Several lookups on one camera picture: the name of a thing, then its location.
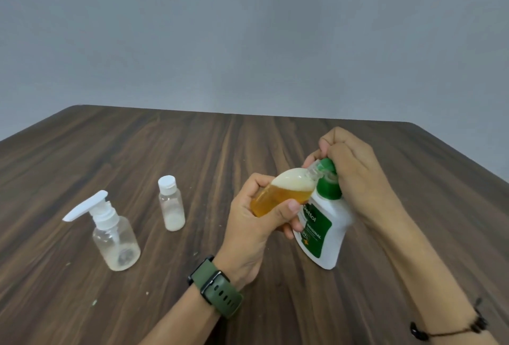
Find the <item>gray wall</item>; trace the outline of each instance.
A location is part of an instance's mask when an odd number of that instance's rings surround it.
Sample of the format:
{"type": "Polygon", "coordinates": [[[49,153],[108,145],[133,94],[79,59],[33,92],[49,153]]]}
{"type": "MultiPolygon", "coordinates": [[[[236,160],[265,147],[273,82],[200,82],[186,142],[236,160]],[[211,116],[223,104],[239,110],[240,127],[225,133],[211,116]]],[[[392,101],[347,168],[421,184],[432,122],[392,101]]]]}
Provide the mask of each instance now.
{"type": "Polygon", "coordinates": [[[0,0],[0,139],[73,104],[410,121],[509,180],[509,0],[0,0]]]}

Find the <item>brown table top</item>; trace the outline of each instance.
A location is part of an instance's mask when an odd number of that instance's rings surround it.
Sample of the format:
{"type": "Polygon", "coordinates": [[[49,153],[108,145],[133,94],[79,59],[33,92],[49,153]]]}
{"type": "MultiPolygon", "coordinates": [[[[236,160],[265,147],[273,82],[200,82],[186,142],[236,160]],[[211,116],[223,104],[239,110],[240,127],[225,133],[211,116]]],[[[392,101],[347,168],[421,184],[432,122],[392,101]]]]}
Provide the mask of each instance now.
{"type": "MultiPolygon", "coordinates": [[[[0,338],[9,344],[136,344],[187,288],[225,232],[253,172],[300,166],[342,126],[370,143],[403,204],[493,335],[509,337],[509,184],[411,123],[73,106],[0,142],[0,338]],[[164,229],[157,179],[174,175],[187,222],[164,229]],[[142,255],[105,265],[86,216],[61,218],[105,189],[142,255]]],[[[208,343],[414,343],[415,318],[383,252],[355,223],[336,268],[274,234],[257,280],[208,343]]]]}

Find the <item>bracelet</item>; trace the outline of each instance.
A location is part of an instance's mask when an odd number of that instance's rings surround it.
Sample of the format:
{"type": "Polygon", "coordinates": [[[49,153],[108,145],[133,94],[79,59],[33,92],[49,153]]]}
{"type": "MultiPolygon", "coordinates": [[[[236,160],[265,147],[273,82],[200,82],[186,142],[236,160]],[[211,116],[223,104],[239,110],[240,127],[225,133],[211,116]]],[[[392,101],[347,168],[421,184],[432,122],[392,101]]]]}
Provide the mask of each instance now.
{"type": "Polygon", "coordinates": [[[410,333],[412,333],[412,336],[414,336],[416,339],[421,340],[421,341],[429,341],[429,339],[432,337],[454,336],[456,334],[469,333],[469,332],[479,334],[483,330],[486,330],[486,328],[488,327],[488,322],[486,321],[486,319],[482,316],[482,314],[477,309],[477,307],[480,305],[481,302],[482,302],[482,298],[477,298],[477,300],[475,301],[474,310],[477,314],[477,317],[475,318],[475,321],[468,328],[457,330],[455,332],[449,332],[449,333],[429,334],[429,333],[426,333],[426,332],[423,332],[423,331],[417,329],[417,325],[415,324],[415,322],[411,322],[410,323],[410,333]]]}

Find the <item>bottle with amber liquid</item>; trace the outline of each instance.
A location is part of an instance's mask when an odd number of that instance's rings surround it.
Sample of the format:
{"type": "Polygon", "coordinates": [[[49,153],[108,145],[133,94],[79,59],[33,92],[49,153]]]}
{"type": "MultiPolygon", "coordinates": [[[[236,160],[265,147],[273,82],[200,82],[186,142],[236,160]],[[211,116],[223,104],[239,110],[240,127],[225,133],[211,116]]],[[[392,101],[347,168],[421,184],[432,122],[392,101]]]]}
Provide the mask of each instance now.
{"type": "Polygon", "coordinates": [[[315,161],[308,168],[292,168],[283,172],[251,200],[251,212],[259,218],[287,199],[306,204],[318,180],[333,170],[333,162],[325,158],[315,161]]]}

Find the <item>white bottle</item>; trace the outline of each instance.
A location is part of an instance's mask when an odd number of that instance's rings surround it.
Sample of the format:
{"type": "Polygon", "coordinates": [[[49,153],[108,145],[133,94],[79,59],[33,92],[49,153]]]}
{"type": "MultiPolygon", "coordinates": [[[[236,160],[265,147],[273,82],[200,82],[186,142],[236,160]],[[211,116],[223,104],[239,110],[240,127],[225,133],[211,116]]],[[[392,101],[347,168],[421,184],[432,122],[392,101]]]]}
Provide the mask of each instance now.
{"type": "Polygon", "coordinates": [[[106,191],[99,191],[74,207],[63,220],[72,222],[89,212],[96,224],[92,239],[106,265],[113,271],[122,271],[134,265],[141,250],[129,221],[118,216],[111,203],[105,200],[107,196],[106,191]]]}
{"type": "Polygon", "coordinates": [[[336,173],[326,173],[318,181],[308,204],[299,211],[304,230],[293,232],[308,257],[327,270],[336,266],[341,243],[354,221],[353,213],[341,195],[336,173]]]}
{"type": "Polygon", "coordinates": [[[184,205],[182,195],[177,188],[177,182],[173,176],[163,176],[157,181],[159,185],[159,203],[161,204],[164,227],[168,231],[177,231],[184,227],[184,205]]]}

